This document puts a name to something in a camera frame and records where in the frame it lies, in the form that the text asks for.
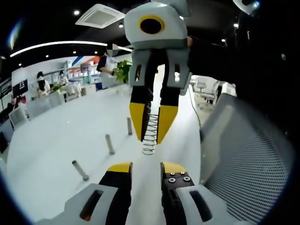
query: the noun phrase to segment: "robotic arm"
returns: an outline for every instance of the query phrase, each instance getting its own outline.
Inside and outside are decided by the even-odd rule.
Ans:
[[[185,95],[188,88],[192,75],[188,68],[188,32],[180,16],[190,16],[185,0],[152,1],[130,10],[124,18],[125,34],[134,48],[129,108],[140,141],[148,126],[157,67],[165,64],[156,143],[164,139],[177,115],[179,95]],[[178,82],[175,72],[180,73]]]
[[[36,225],[125,225],[132,169],[131,162],[111,166],[99,184],[69,199],[61,214]],[[194,185],[180,165],[161,163],[161,191],[166,225],[250,225],[230,216],[226,203],[203,185]]]

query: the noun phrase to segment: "woman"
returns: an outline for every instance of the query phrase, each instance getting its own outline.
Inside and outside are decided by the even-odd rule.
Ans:
[[[48,81],[44,80],[42,76],[37,79],[38,88],[37,88],[37,97],[40,98],[42,96],[48,95],[50,92],[50,85]]]
[[[67,77],[64,75],[64,72],[61,70],[60,71],[60,86],[68,85],[69,80]]]
[[[20,108],[24,117],[25,118],[28,118],[28,112],[27,112],[27,107],[26,107],[26,104],[24,103],[24,100],[21,96],[18,96],[16,98],[16,101],[15,101],[15,106],[14,108]]]

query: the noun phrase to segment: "yellow tip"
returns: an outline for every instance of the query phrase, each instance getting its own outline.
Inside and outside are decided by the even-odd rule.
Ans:
[[[169,131],[178,112],[178,106],[161,105],[158,116],[157,143],[160,144]]]
[[[129,104],[130,115],[133,126],[138,140],[142,138],[142,127],[143,127],[143,113],[145,110],[145,104],[131,102]]]
[[[128,173],[131,165],[132,162],[119,163],[116,165],[112,165],[111,167],[108,168],[107,171]]]
[[[165,173],[180,173],[186,172],[186,169],[179,164],[163,162]]]

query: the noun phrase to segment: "white robot part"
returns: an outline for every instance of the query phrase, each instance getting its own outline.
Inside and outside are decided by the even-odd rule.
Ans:
[[[183,18],[189,18],[192,13],[186,0],[151,0],[151,2],[160,2],[172,6]]]
[[[260,1],[258,0],[248,0],[249,3],[243,0],[233,0],[233,2],[241,11],[250,16],[255,16],[257,10],[260,7]]]
[[[125,34],[134,49],[183,48],[188,31],[175,8],[149,2],[130,10],[124,18]]]

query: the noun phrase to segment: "metal peg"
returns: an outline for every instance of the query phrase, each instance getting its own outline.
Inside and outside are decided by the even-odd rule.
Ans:
[[[183,180],[186,181],[186,182],[188,182],[188,181],[191,180],[191,178],[190,177],[184,177]]]
[[[107,147],[108,147],[108,152],[110,155],[114,155],[115,151],[113,149],[113,144],[112,144],[112,140],[110,135],[105,135],[105,139],[106,139],[106,143],[107,143]]]
[[[175,183],[176,182],[176,179],[175,178],[169,178],[168,180],[170,183]]]
[[[131,118],[127,117],[127,128],[128,128],[128,135],[132,135],[132,126],[131,126]]]
[[[72,165],[78,171],[78,173],[82,176],[82,179],[84,181],[88,181],[90,179],[90,177],[83,171],[83,169],[81,168],[81,166],[78,164],[78,162],[76,160],[72,161]]]

